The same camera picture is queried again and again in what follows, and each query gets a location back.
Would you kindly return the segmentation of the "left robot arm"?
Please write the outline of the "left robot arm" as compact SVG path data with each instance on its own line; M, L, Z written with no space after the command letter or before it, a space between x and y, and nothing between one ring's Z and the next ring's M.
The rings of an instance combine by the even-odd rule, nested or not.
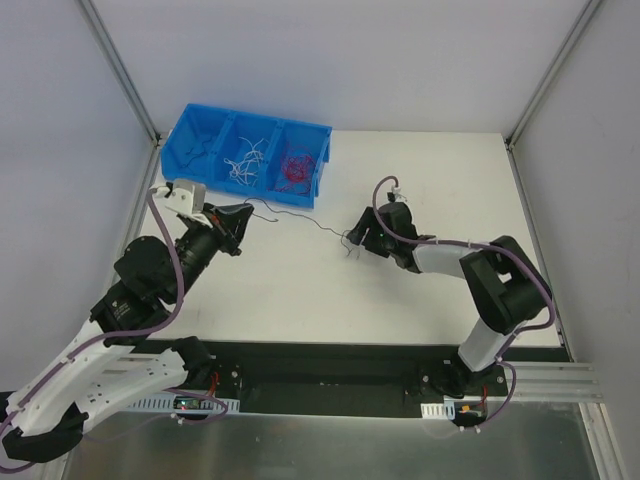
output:
M218 252L237 256L253 213L250 204L205 204L204 219L181 215L184 234L141 236L114 268L120 279L91 309L70 344L38 377L1 396L2 446L21 472L74 449L96 426L159 391L215 389L220 376L195 336L173 341L143 366L109 380L108 364L131 353L173 320L188 290Z

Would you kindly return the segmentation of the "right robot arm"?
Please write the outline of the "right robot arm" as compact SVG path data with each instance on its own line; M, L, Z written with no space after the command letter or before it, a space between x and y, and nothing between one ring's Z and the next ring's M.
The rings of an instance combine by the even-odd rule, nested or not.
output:
M479 318L450 362L432 377L432 388L443 395L461 398L476 392L529 321L544 309L555 320L551 289L511 236L481 244L420 235L409 207L390 202L367 207L346 239L393 258L401 269L466 281Z

